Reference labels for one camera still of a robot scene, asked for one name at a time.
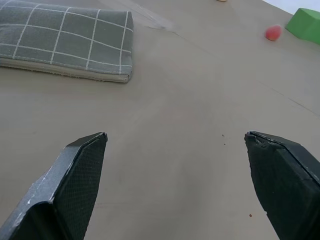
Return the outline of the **grey checked fabric pouch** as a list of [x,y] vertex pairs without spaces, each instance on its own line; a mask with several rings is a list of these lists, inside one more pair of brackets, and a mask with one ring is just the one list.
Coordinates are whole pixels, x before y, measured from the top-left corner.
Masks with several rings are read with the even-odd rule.
[[127,83],[133,33],[130,11],[0,0],[0,67]]

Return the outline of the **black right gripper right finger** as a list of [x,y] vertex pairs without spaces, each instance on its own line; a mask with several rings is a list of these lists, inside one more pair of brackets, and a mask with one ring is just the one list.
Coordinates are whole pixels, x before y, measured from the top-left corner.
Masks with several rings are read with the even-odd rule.
[[320,240],[320,161],[301,144],[244,135],[257,198],[280,240]]

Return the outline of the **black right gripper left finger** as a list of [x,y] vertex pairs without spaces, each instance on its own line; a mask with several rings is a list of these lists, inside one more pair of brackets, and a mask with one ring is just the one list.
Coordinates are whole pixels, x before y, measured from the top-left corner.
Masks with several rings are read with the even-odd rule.
[[0,227],[0,240],[84,240],[107,142],[98,132],[68,144]]

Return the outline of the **red peach fruit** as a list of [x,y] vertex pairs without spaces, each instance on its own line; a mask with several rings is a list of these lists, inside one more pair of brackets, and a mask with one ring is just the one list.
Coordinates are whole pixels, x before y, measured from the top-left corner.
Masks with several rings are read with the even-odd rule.
[[272,25],[264,32],[264,37],[269,41],[277,41],[282,35],[283,29],[280,25]]

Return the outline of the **green box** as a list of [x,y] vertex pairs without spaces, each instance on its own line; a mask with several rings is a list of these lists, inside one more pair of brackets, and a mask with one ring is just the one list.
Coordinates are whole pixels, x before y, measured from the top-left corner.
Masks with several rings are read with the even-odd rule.
[[291,17],[285,29],[298,39],[320,45],[320,12],[299,8]]

